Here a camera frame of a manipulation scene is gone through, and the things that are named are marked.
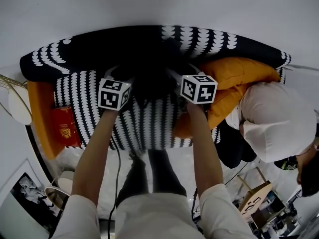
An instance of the fisheye view room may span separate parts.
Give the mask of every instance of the fisheye view room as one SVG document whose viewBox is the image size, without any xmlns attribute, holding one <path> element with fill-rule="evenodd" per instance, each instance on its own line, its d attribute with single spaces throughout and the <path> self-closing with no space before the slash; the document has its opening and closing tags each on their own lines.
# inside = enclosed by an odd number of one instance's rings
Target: fisheye view room
<svg viewBox="0 0 319 239">
<path fill-rule="evenodd" d="M 319 239 L 319 0 L 0 0 L 0 239 Z"/>
</svg>

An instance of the black pants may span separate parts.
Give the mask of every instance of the black pants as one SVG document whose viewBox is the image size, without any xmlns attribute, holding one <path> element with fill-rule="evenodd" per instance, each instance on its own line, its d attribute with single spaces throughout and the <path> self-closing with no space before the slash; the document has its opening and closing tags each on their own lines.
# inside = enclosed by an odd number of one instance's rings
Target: black pants
<svg viewBox="0 0 319 239">
<path fill-rule="evenodd" d="M 148 153 L 153 172 L 153 192 L 186 196 L 186 190 L 174 173 L 166 150 L 149 150 Z M 134 157 L 124 186 L 118 194 L 116 207 L 129 197 L 148 192 L 145 163 L 138 157 Z"/>
<path fill-rule="evenodd" d="M 242 160 L 252 162 L 256 159 L 257 155 L 248 142 L 245 141 L 239 130 L 229 126 L 226 120 L 223 120 L 218 125 L 218 128 L 221 141 L 215 146 L 219 159 L 225 166 L 235 168 Z"/>
</svg>

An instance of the forearm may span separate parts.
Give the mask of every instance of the forearm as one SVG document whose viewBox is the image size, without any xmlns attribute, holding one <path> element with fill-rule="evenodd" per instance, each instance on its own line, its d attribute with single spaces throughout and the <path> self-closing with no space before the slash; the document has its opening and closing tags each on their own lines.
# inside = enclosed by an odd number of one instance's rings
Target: forearm
<svg viewBox="0 0 319 239">
<path fill-rule="evenodd" d="M 188 112 L 193 135 L 195 180 L 201 196 L 206 189 L 223 183 L 223 172 L 203 110 L 190 107 Z"/>
<path fill-rule="evenodd" d="M 115 111 L 103 113 L 74 173 L 71 194 L 86 197 L 96 206 L 116 116 Z"/>
</svg>

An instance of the person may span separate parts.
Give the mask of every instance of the person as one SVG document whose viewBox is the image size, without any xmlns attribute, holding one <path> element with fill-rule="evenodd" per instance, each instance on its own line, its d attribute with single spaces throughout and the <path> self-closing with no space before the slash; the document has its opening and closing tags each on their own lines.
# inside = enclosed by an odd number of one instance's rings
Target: person
<svg viewBox="0 0 319 239">
<path fill-rule="evenodd" d="M 260 82 L 247 90 L 220 124 L 221 134 L 231 137 L 216 148 L 230 168 L 256 156 L 264 162 L 296 156 L 297 182 L 303 196 L 310 196 L 319 191 L 319 182 L 313 181 L 319 167 L 319 152 L 314 144 L 316 129 L 314 109 L 295 90 L 277 82 Z M 227 151 L 229 143 L 234 144 Z"/>
<path fill-rule="evenodd" d="M 192 222 L 185 189 L 167 164 L 166 152 L 151 150 L 154 192 L 150 194 L 146 188 L 145 164 L 131 155 L 132 168 L 117 200 L 116 238 L 255 238 L 223 184 L 221 165 L 203 108 L 193 104 L 187 107 L 204 235 Z M 115 111 L 103 113 L 79 160 L 72 193 L 53 238 L 100 238 L 97 204 L 116 116 Z"/>
</svg>

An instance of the dark hair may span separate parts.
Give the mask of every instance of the dark hair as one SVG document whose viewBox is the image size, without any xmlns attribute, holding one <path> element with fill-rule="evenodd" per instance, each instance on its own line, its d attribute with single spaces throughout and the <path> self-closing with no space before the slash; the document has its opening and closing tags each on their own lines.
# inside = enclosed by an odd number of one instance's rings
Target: dark hair
<svg viewBox="0 0 319 239">
<path fill-rule="evenodd" d="M 301 172 L 301 187 L 303 189 L 303 197 L 312 196 L 319 191 L 318 169 L 319 151 L 317 151 L 315 157 L 303 167 Z"/>
</svg>

